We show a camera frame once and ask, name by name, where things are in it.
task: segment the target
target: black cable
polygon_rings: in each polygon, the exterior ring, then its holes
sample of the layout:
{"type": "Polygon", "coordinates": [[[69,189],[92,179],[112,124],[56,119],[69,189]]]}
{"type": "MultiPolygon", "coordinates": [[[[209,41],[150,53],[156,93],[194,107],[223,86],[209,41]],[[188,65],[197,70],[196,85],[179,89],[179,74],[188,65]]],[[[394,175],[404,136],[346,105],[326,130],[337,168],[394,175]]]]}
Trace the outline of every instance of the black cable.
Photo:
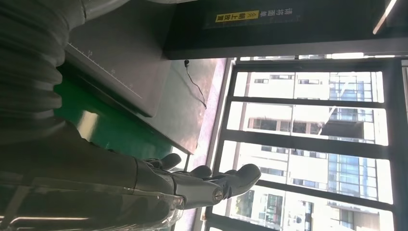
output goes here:
{"type": "Polygon", "coordinates": [[[184,61],[184,66],[186,67],[187,75],[189,76],[191,83],[194,84],[194,85],[198,88],[198,90],[199,90],[200,93],[201,93],[201,96],[203,97],[203,100],[202,100],[202,101],[199,100],[199,101],[200,101],[200,102],[204,105],[204,107],[207,109],[207,105],[205,104],[205,97],[204,97],[203,92],[201,91],[201,88],[200,88],[197,84],[194,83],[194,81],[192,80],[192,78],[191,78],[191,76],[190,76],[190,73],[189,73],[189,61],[188,61],[188,60],[185,60],[185,61],[184,61]]]}

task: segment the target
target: yellow sticker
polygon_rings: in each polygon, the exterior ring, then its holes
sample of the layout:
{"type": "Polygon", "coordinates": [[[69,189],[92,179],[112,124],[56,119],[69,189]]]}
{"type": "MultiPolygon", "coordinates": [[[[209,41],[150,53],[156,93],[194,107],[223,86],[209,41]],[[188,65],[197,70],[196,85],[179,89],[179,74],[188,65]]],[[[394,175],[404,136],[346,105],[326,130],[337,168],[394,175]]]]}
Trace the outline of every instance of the yellow sticker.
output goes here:
{"type": "Polygon", "coordinates": [[[246,12],[238,12],[238,13],[217,14],[216,23],[257,19],[258,17],[259,17],[259,11],[246,11],[246,12]]]}

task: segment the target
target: building facade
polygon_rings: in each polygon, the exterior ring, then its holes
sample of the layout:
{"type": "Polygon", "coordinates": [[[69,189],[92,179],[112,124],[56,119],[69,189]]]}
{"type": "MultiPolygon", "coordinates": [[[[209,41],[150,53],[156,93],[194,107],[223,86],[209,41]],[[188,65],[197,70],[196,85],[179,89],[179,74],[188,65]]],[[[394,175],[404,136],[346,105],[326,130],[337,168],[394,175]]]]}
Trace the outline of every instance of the building facade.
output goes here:
{"type": "MultiPolygon", "coordinates": [[[[235,95],[381,103],[382,76],[372,72],[242,73],[241,79],[237,79],[235,95]]],[[[231,105],[230,115],[234,116],[229,118],[228,129],[388,144],[382,111],[236,103],[231,105]]],[[[389,164],[380,160],[249,143],[240,143],[234,148],[224,147],[224,152],[238,154],[237,168],[256,164],[262,172],[262,180],[376,201],[392,200],[384,189],[389,187],[390,180],[378,176],[379,171],[388,171],[389,175],[389,164]]],[[[378,231],[380,216],[388,215],[255,186],[232,200],[229,216],[285,231],[378,231]]]]}

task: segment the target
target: screw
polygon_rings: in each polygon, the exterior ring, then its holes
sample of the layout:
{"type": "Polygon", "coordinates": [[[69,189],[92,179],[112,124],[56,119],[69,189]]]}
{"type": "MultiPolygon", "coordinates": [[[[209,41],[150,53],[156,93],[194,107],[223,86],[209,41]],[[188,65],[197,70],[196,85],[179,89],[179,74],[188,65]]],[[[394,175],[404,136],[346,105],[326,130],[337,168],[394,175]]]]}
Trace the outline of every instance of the screw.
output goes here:
{"type": "Polygon", "coordinates": [[[220,189],[216,189],[213,194],[213,198],[215,201],[222,200],[222,191],[220,189]]]}

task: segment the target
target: transparent plastic cover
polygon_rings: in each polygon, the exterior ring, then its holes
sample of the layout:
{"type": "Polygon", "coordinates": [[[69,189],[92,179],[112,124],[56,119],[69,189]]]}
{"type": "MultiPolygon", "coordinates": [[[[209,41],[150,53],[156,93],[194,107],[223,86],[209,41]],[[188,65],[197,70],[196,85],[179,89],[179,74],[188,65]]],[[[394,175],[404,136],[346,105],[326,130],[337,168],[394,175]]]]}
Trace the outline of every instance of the transparent plastic cover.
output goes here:
{"type": "Polygon", "coordinates": [[[182,197],[159,192],[45,178],[31,186],[0,182],[0,230],[157,230],[183,209],[182,197]]]}

